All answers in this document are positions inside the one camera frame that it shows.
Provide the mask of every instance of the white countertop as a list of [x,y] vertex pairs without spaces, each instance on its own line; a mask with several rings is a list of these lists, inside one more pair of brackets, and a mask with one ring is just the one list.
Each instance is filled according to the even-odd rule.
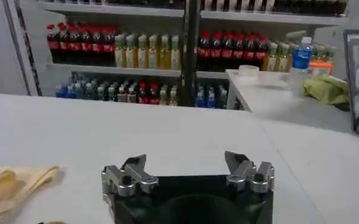
[[242,111],[0,95],[0,164],[65,173],[11,223],[111,223],[104,166],[146,153],[153,175],[223,174],[225,150],[273,163],[274,223],[359,223],[359,137]]

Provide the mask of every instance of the store shelf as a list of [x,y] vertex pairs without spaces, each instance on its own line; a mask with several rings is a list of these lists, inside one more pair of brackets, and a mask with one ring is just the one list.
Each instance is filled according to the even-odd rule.
[[202,79],[228,79],[228,75],[225,72],[197,71],[197,78],[202,78]]
[[166,16],[166,17],[183,17],[184,10],[181,9],[156,9],[147,7],[133,7],[120,5],[82,5],[82,4],[65,4],[53,2],[38,2],[41,9],[67,13],[100,13],[115,15],[141,15],[141,16]]
[[148,75],[160,77],[180,77],[181,71],[158,70],[158,69],[138,69],[138,68],[116,68],[106,66],[87,66],[87,65],[67,65],[67,64],[46,64],[48,69],[62,69],[71,72],[93,72],[104,74],[121,74],[121,75]]
[[347,24],[346,17],[326,17],[326,16],[303,16],[303,15],[284,15],[272,13],[252,13],[252,12],[219,12],[202,11],[201,18],[205,19],[227,19],[239,21],[259,21],[269,23],[290,23],[290,24],[312,24],[324,26],[340,26]]

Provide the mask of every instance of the small bottle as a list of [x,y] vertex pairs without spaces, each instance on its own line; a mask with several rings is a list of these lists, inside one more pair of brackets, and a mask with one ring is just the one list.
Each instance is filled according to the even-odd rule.
[[123,46],[122,35],[117,35],[115,37],[116,48],[115,48],[115,59],[116,59],[116,67],[125,68],[126,67],[126,57],[125,57],[125,47]]
[[148,52],[149,66],[148,68],[159,68],[159,51],[157,49],[157,35],[154,34],[149,37],[149,52]]
[[137,48],[134,42],[135,35],[126,37],[126,67],[137,68]]
[[176,107],[178,106],[178,102],[177,102],[177,88],[176,87],[172,87],[170,94],[169,94],[169,104],[172,107]]
[[127,102],[128,103],[136,103],[137,97],[136,97],[136,92],[133,86],[129,87],[128,90],[128,95],[127,95]]
[[127,102],[127,94],[125,92],[125,88],[123,85],[121,85],[118,89],[118,94],[117,94],[117,98],[119,102]]
[[181,70],[180,51],[179,51],[179,36],[172,36],[172,51],[171,51],[171,69]]
[[160,69],[170,69],[170,49],[169,49],[169,37],[168,35],[162,36],[162,47],[160,49]]
[[105,101],[105,88],[100,86],[97,88],[98,91],[98,100]]
[[148,68],[147,36],[138,37],[138,68]]

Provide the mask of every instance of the cola bottle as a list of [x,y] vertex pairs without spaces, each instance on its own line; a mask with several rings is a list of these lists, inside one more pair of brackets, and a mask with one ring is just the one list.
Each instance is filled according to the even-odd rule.
[[240,65],[243,65],[243,43],[244,35],[242,33],[238,33],[235,35],[235,41],[232,52],[232,69],[238,69]]
[[210,50],[210,70],[211,71],[223,71],[221,69],[221,52],[222,52],[222,43],[221,43],[221,32],[215,32],[211,42]]
[[78,28],[71,24],[69,25],[69,58],[75,64],[83,64],[82,57],[82,42]]
[[224,71],[225,69],[231,68],[232,52],[233,35],[227,32],[224,35],[224,41],[222,43],[221,67]]
[[245,65],[255,65],[255,35],[252,33],[247,37],[246,44],[244,46],[243,59]]
[[59,43],[60,43],[60,61],[63,63],[69,62],[69,35],[67,26],[63,23],[59,23],[57,25],[59,27]]
[[91,39],[91,34],[88,26],[81,27],[82,33],[80,35],[80,40],[82,42],[82,52],[81,57],[84,65],[93,65],[91,59],[93,58],[93,44]]
[[48,41],[48,47],[52,54],[53,63],[59,63],[61,57],[60,44],[59,44],[59,33],[55,30],[53,24],[46,26],[47,35],[46,39]]
[[91,42],[93,43],[93,53],[92,53],[93,58],[91,60],[96,65],[104,65],[105,64],[105,58],[103,56],[104,39],[101,34],[101,30],[98,26],[93,26],[91,31],[92,31]]
[[267,50],[267,38],[263,35],[259,35],[257,40],[255,40],[255,57],[253,65],[258,66],[259,68],[262,67]]
[[198,70],[208,71],[210,59],[210,35],[207,31],[202,31],[201,39],[198,44]]

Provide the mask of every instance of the bottle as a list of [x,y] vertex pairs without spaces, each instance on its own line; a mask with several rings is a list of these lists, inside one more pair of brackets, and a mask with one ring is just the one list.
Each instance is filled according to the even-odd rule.
[[99,30],[98,26],[92,27],[92,45],[93,45],[93,58],[91,61],[96,65],[104,65],[105,58],[104,58],[104,47],[103,47],[103,37],[101,31]]
[[309,78],[308,67],[312,57],[311,37],[303,37],[299,48],[294,50],[293,63],[288,76],[288,83],[293,93],[301,93],[304,80]]
[[176,107],[178,106],[178,102],[177,102],[177,88],[176,86],[173,86],[170,90],[169,93],[169,104],[172,107]]
[[149,103],[159,104],[158,86],[154,82],[151,83],[151,88],[149,90]]
[[260,50],[261,47],[256,47],[255,46],[255,35],[254,34],[250,34],[248,39],[247,39],[247,43],[245,45],[244,48],[244,54],[243,54],[243,59],[244,59],[244,64],[245,65],[256,65],[257,64],[257,60],[255,60],[255,53],[257,50]]
[[180,50],[179,50],[179,36],[174,35],[171,38],[172,50],[171,50],[171,69],[181,70],[182,64],[180,62]]
[[148,95],[144,82],[140,82],[139,84],[138,103],[148,104]]
[[122,35],[117,35],[115,37],[115,60],[116,67],[126,68],[126,54],[125,54],[125,46],[123,46],[123,38]]
[[262,67],[263,61],[265,60],[265,55],[267,51],[267,38],[263,35],[260,35],[257,40],[255,40],[255,56],[253,65]]
[[162,88],[160,88],[160,105],[167,105],[167,86],[163,85]]
[[121,85],[118,88],[118,94],[117,94],[117,98],[119,102],[123,102],[126,103],[127,102],[127,94],[125,92],[125,87],[124,85]]
[[70,62],[69,61],[69,35],[67,31],[67,27],[63,23],[59,23],[57,25],[59,27],[59,42],[60,42],[60,50],[61,50],[61,57],[60,61],[63,63]]
[[91,35],[88,30],[88,26],[82,26],[82,33],[80,35],[80,40],[82,42],[82,62],[84,65],[92,65],[91,59],[93,56],[93,44],[91,40]]
[[138,68],[148,68],[147,36],[145,34],[138,37]]
[[267,60],[265,60],[264,71],[274,71],[275,64],[277,63],[277,48],[278,45],[275,43],[270,43],[269,54]]
[[73,63],[83,64],[81,57],[82,42],[80,33],[75,25],[69,25],[69,55]]
[[222,69],[229,69],[231,67],[231,60],[232,60],[232,53],[233,53],[233,35],[231,33],[225,34],[225,40],[222,44],[222,57],[221,57],[221,64]]
[[137,97],[136,92],[133,86],[129,87],[128,95],[127,95],[127,102],[128,103],[136,103]]
[[104,34],[104,51],[102,53],[102,57],[104,58],[104,62],[106,65],[114,65],[115,64],[115,31],[113,27],[105,27],[103,28]]
[[211,42],[210,50],[210,70],[211,71],[223,71],[221,69],[221,32],[215,32],[213,40]]
[[286,68],[288,67],[288,49],[289,46],[287,44],[282,43],[281,54],[277,58],[277,63],[274,66],[275,72],[286,72]]
[[60,44],[59,44],[59,32],[55,29],[53,24],[46,26],[47,35],[46,39],[48,41],[48,47],[51,51],[53,63],[60,62]]
[[243,65],[243,51],[244,51],[244,44],[243,44],[244,35],[242,33],[236,34],[235,37],[235,44],[233,46],[232,52],[232,61],[231,67],[232,69],[239,69],[240,65]]
[[157,48],[157,35],[153,34],[149,37],[149,50],[148,50],[148,68],[157,69],[159,68],[159,51]]
[[202,31],[201,39],[198,44],[198,71],[209,71],[210,58],[210,36],[206,30]]
[[160,69],[171,69],[171,51],[169,48],[169,36],[162,36],[162,46],[160,48]]

